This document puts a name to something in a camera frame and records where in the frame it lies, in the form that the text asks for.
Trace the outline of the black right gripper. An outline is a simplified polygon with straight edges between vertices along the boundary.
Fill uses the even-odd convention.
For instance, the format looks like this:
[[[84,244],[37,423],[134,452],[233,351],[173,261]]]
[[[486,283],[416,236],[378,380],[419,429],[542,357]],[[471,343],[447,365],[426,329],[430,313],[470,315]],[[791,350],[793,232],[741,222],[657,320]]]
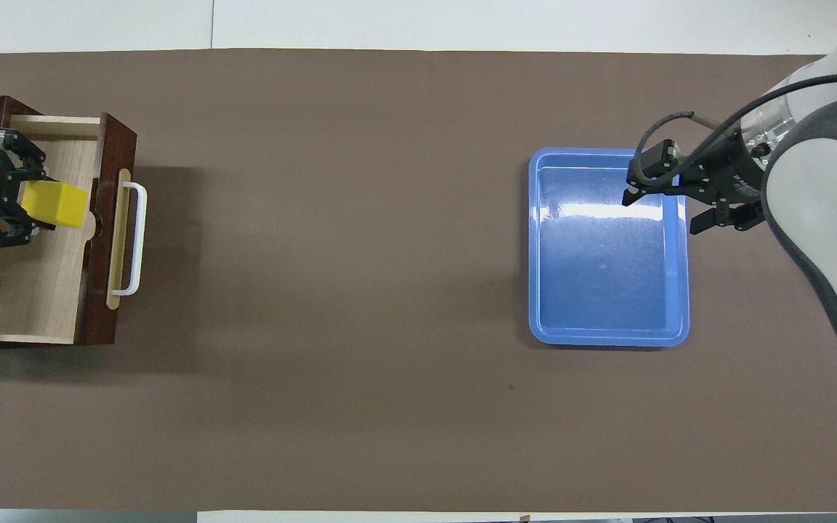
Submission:
[[[687,196],[704,204],[717,204],[691,219],[691,235],[714,227],[748,231],[764,222],[763,206],[757,201],[764,169],[750,156],[743,139],[720,137],[706,148],[697,147],[687,158],[687,169],[664,185],[651,185],[639,179],[642,175],[651,181],[661,181],[683,166],[684,160],[685,155],[673,139],[661,140],[631,159],[626,176],[628,187],[621,205],[630,206],[646,195]]]

